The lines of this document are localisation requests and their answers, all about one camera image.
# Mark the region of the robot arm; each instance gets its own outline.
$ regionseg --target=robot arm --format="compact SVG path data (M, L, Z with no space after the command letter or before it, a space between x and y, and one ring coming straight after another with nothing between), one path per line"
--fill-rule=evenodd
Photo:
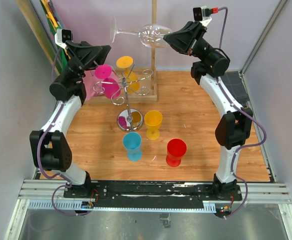
M68 51L71 58L50 85L51 94L59 101L55 111L40 131L32 131L30 134L34 164L40 167L40 161L44 170L62 174L72 185L83 186L90 192L90 176L72 162L72 153L65 136L73 117L86 98L82 80L84 71L103 64L111 47L91 46L85 41L73 43L71 31L66 29L57 30L55 41Z
M222 49L212 47L203 39L207 25L211 21L210 14L213 13L213 9L205 6L197 7L193 9L193 13L195 21L189 21L181 30L165 35L164 40L178 53L201 60L193 63L191 76L209 94L221 117L215 131L216 139L221 146L221 155L219 167L214 176L213 190L217 196L225 198L239 188L233 175L236 171L239 152L235 155L233 164L232 159L235 151L249 138L251 120L237 111L220 89L221 86L234 105L240 109L243 108L220 79L229 67L229 57ZM251 109L246 108L244 111L252 116Z

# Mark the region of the clear wine glass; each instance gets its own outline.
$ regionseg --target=clear wine glass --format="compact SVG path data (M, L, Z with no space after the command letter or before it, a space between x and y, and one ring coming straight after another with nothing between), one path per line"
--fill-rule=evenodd
M158 24L147 24L141 28L140 31L127 31L117 28L116 19L113 17L110 30L110 38L113 43L116 34L130 34L139 37L141 43L149 48L164 48L168 46L163 39L166 34L171 33L172 30Z

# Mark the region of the metal rack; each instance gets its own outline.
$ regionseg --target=metal rack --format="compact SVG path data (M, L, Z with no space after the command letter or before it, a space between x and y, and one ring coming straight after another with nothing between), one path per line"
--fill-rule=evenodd
M113 84L113 85L117 84L119 86L119 89L115 93L112 94L110 100L111 100L112 104L114 104L114 105L120 106L124 103L126 103L126 105L127 105L127 109L123 110L117 117L117 125L118 125L119 129L121 129L124 132L134 132L134 131L139 130L143 124L143 121L144 121L143 116L142 116L140 111L138 111L134 108L130 108L128 90L130 90L131 92L133 92L137 95L140 95L140 96L145 96L145 95L150 93L150 89L146 86L140 87L140 92L137 92L137 91L133 90L132 88L130 88L130 85L133 83L148 79L151 76L153 76L153 74L154 74L153 70L145 69L142 71L142 74L148 75L148 76L143 77L143 78L138 79L138 80L135 80L135 81L129 81L129 76L132 73L134 66L135 66L135 64L133 63L132 67L129 71L129 74L127 76L125 76L123 73L121 73L121 76L119 76L117 74L117 72L112 68L112 72L114 72L119 79L118 82L99 81L99 82L95 83L93 86L93 90L97 94L103 94L105 92L105 88L102 86L102 84ZM115 97L117 95L117 93L120 92L122 89L125 92L124 96Z

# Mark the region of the wooden table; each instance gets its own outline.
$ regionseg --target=wooden table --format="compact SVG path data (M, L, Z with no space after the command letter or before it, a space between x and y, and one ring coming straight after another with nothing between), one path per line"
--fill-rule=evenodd
M159 180L211 181L219 164L220 146L215 128L220 117L208 94L197 85L189 72L158 72L159 101L132 104L144 115L158 110L163 115L158 140L146 138L146 127L138 133L142 137L142 158L129 161L122 146L125 135L116 118L125 105L85 104L74 117L67 141L73 161L88 171L93 180ZM187 153L179 167L166 164L167 143L180 138L187 144ZM256 143L252 129L247 144ZM237 174L247 181L269 181L259 147L241 151Z

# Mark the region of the metal hook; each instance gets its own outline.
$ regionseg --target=metal hook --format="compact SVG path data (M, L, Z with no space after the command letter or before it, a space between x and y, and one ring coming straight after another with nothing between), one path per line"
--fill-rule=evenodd
M142 93L138 93L138 92L134 91L133 89L131 89L130 87L128 87L128 88L129 88L129 90L133 91L135 94L138 94L138 95L140 95L140 96L145 96L145 95L147 95L147 94L150 93L150 89L149 89L148 87L146 87L146 86L142 86L142 87L140 88L140 91L141 91Z
M103 93L105 92L105 88L104 88L102 85L99 85L99 84L103 84L103 83L104 83L103 81L99 81L99 82L96 82L96 83L94 84L94 86L93 86L93 90L94 90L95 93L97 93L97 94L103 94ZM98 89L102 89L102 91L97 91L97 90L95 89L96 85L98 85Z
M144 74L144 75L146 75L146 74L150 74L150 75L149 75L149 76L146 76L146 77L143 77L143 78L141 78L141 79L138 79L138 80L136 80L136 81L131 81L131 83L139 82L139 81L141 81L141 80L145 80L145 79L150 78L151 76L153 76L154 71L151 70L151 69L145 69L145 70L142 71L142 74Z
M113 97L114 97L114 95L116 95L117 94L117 92L119 92L120 90L122 89L122 87L120 87L114 94L112 94L112 96L111 96L111 98L110 98L110 100L111 100L111 102L114 104L114 105L122 105L122 104L124 104L124 102L125 102L125 98L124 97L122 97L122 96L120 96L120 97L118 97L117 99L116 99L116 101L118 102L120 99L121 99L121 103L116 103L116 102L114 102L114 99L113 99Z
M114 72L115 75L116 75L118 78L120 78L119 75L117 74L117 72L115 71L115 69L114 69L112 66L110 66L110 67L111 67L111 69L112 69L112 72Z
M129 78L130 73L132 72L132 69L134 69L134 67L135 67L135 61L133 61L133 63L132 63L132 67L131 67L131 69L130 69L130 72L129 72L127 78Z

